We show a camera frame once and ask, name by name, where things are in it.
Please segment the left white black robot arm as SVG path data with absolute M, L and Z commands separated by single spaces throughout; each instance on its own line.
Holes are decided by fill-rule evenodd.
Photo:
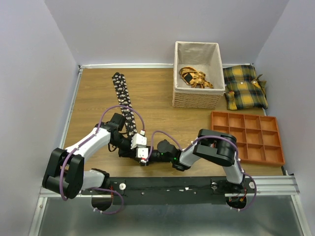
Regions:
M 84 170 L 86 161 L 99 149 L 111 144 L 122 151 L 130 151 L 131 138 L 121 131 L 126 118 L 115 113 L 111 120 L 96 125 L 90 134 L 66 149 L 52 151 L 43 177 L 42 187 L 61 194 L 64 200 L 75 198 L 81 190 L 93 189 L 104 194 L 110 187 L 109 173 L 100 169 Z

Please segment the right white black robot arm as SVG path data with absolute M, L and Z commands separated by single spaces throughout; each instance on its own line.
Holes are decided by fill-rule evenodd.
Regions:
M 160 141 L 156 149 L 150 146 L 140 163 L 170 162 L 174 169 L 183 172 L 199 159 L 204 159 L 223 167 L 226 175 L 223 189 L 226 193 L 240 194 L 244 189 L 245 174 L 239 163 L 236 141 L 232 135 L 201 129 L 197 138 L 185 149 L 175 147 L 167 140 Z

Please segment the black floral tie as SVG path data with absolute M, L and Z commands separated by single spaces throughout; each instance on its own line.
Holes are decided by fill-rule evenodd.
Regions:
M 132 107 L 130 95 L 124 74 L 116 72 L 112 77 L 114 89 L 119 105 Z M 121 107 L 122 115 L 126 118 L 126 134 L 130 137 L 137 133 L 134 112 L 128 108 Z

